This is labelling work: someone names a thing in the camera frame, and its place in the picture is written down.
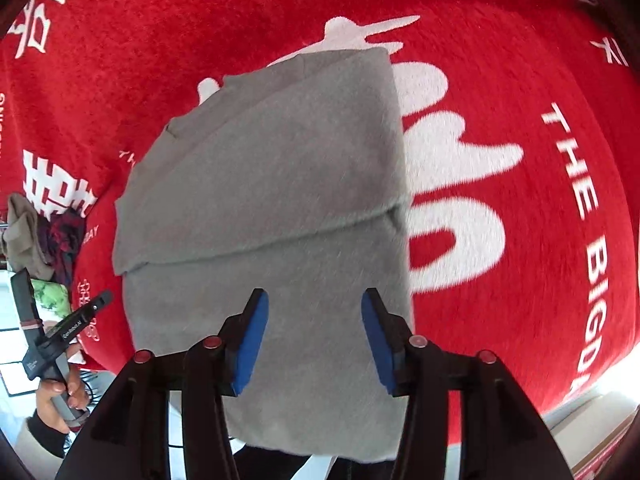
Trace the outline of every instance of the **gray garment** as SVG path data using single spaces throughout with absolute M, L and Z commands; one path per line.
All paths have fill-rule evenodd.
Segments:
M 12 270 L 18 272 L 26 268 L 32 278 L 48 282 L 54 269 L 47 263 L 38 243 L 38 213 L 19 193 L 9 195 L 7 209 L 8 228 L 0 236 L 0 250 Z
M 378 288 L 410 318 L 402 124 L 385 50 L 297 56 L 225 79 L 172 120 L 118 200 L 113 253 L 137 348 L 183 351 L 254 287 L 270 319 L 225 399 L 252 446 L 394 457 L 406 403 L 380 385 L 360 317 Z

